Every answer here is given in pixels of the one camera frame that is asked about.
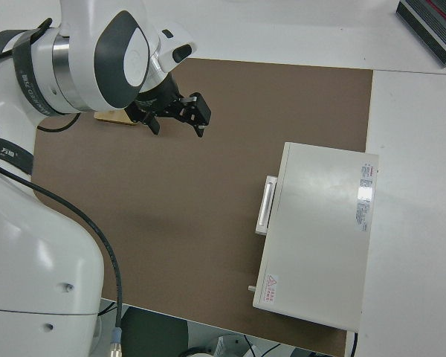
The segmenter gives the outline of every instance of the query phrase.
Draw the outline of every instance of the white case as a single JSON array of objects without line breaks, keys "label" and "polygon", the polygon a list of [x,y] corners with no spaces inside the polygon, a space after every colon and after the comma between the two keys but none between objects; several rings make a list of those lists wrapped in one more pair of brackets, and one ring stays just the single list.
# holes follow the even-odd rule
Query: white case
[{"label": "white case", "polygon": [[253,305],[357,332],[378,157],[286,143]]}]

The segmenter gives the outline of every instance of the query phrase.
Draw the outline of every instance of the brown board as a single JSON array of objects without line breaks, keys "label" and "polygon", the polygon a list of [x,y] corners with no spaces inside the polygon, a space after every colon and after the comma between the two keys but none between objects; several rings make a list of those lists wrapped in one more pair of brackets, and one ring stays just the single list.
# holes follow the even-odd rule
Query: brown board
[{"label": "brown board", "polygon": [[[83,115],[66,132],[38,134],[33,181],[103,229],[126,303],[342,356],[344,331],[252,307],[265,241],[254,229],[286,141],[365,150],[372,72],[190,59],[174,78],[213,112],[203,138],[171,119],[154,136]],[[103,297],[114,299],[105,261]]]}]

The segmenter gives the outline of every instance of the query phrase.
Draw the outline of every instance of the black cable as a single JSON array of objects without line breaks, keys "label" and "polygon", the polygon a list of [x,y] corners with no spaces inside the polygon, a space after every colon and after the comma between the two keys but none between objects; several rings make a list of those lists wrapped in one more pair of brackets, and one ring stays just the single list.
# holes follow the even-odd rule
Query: black cable
[{"label": "black cable", "polygon": [[111,311],[116,310],[116,309],[117,309],[117,306],[114,306],[112,309],[106,310],[106,311],[103,312],[103,313],[100,312],[99,314],[97,314],[97,316],[105,315],[105,314],[107,314],[108,312],[111,312]]},{"label": "black cable", "polygon": [[279,347],[281,344],[277,344],[276,346],[270,348],[269,350],[267,350],[266,352],[264,352],[261,357],[266,356],[270,351],[274,350],[275,348]]},{"label": "black cable", "polygon": [[41,130],[42,132],[64,132],[65,130],[71,128],[74,123],[77,122],[77,120],[80,118],[81,113],[77,113],[73,120],[70,121],[69,123],[67,123],[66,125],[62,126],[61,128],[58,129],[49,129],[49,128],[45,128],[43,126],[38,125],[38,130]]},{"label": "black cable", "polygon": [[[250,347],[251,353],[253,354],[253,357],[256,357],[256,355],[254,354],[253,351],[253,346],[251,345],[251,342],[249,342],[248,337],[246,337],[246,335],[243,335],[245,337],[246,343],[248,344],[248,346]],[[266,352],[264,352],[261,357],[266,356],[270,351],[274,350],[275,348],[278,348],[281,344],[277,344],[274,347],[271,347],[269,350],[267,350]]]},{"label": "black cable", "polygon": [[84,212],[82,212],[79,208],[72,205],[70,202],[66,201],[65,199],[59,197],[58,195],[52,193],[51,191],[46,190],[45,188],[43,188],[37,184],[34,184],[34,183],[29,182],[17,175],[14,175],[1,167],[0,167],[0,173],[3,176],[6,176],[9,179],[12,179],[20,184],[23,184],[24,186],[29,187],[32,190],[40,192],[43,195],[49,197],[50,199],[53,199],[54,201],[67,207],[69,210],[73,211],[75,214],[77,214],[79,217],[81,217],[89,225],[89,227],[91,227],[92,230],[98,235],[98,237],[100,238],[101,242],[103,243],[104,247],[107,250],[109,258],[111,259],[111,262],[112,262],[112,268],[114,269],[114,274],[115,274],[115,278],[116,278],[116,289],[117,289],[117,308],[116,308],[117,312],[116,312],[115,326],[120,327],[120,321],[122,319],[122,280],[120,277],[119,264],[117,263],[117,258],[114,254],[114,250],[112,249],[111,244],[107,240],[104,233],[99,229],[99,227],[97,227],[97,225]]},{"label": "black cable", "polygon": [[112,301],[105,309],[103,309],[103,311],[99,312],[97,314],[97,316],[104,315],[104,314],[108,313],[109,311],[111,311],[110,309],[113,307],[114,304],[115,304],[115,302]]},{"label": "black cable", "polygon": [[253,357],[256,357],[256,355],[254,354],[254,351],[253,351],[253,346],[251,346],[251,343],[248,341],[248,337],[246,337],[246,335],[243,335],[243,336],[245,337],[246,343],[250,347],[251,354],[253,355]]},{"label": "black cable", "polygon": [[350,353],[350,357],[355,357],[355,351],[357,350],[357,341],[358,341],[358,334],[355,333],[354,344],[352,346],[352,353]]},{"label": "black cable", "polygon": [[[42,22],[38,28],[39,31],[37,31],[36,33],[34,33],[31,38],[30,38],[30,43],[33,44],[37,41],[37,39],[39,39],[41,36],[43,36],[45,34],[45,32],[48,30],[48,28],[50,28],[51,23],[53,22],[53,20],[51,18],[47,18],[44,22]],[[9,57],[13,54],[13,49],[10,49],[8,51],[5,52],[1,52],[0,53],[0,60],[6,57]]]}]

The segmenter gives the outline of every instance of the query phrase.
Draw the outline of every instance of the white table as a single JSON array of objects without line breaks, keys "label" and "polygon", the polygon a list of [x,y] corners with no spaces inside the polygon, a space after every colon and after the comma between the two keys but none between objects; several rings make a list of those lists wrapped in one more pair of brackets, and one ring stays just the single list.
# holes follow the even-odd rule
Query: white table
[{"label": "white table", "polygon": [[[366,151],[380,155],[359,357],[446,356],[446,69],[396,0],[148,1],[199,58],[375,69]],[[57,0],[0,0],[0,30],[59,23]]]}]

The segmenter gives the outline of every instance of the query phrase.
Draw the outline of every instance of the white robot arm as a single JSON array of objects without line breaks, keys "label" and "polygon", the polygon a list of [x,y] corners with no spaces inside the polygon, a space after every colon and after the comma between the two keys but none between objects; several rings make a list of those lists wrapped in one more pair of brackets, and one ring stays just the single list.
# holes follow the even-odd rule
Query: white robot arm
[{"label": "white robot arm", "polygon": [[[201,136],[210,119],[201,95],[183,98],[170,75],[196,50],[179,26],[154,29],[141,0],[61,0],[61,11],[58,28],[0,33],[0,356],[87,356],[103,286],[94,239],[31,190],[39,122],[125,108],[155,134],[166,116]],[[119,323],[118,308],[112,356]]]}]

